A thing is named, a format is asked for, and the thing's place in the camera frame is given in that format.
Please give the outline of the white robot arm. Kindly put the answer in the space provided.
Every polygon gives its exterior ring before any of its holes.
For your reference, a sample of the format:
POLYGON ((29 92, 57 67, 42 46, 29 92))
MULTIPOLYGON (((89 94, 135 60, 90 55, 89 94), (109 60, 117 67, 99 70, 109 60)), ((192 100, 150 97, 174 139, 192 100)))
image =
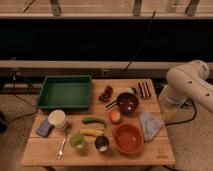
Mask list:
POLYGON ((191 98, 213 113, 213 85, 206 81, 209 74, 208 65, 201 60, 171 68, 166 73, 167 84, 159 96, 162 111, 177 110, 187 98, 191 98))

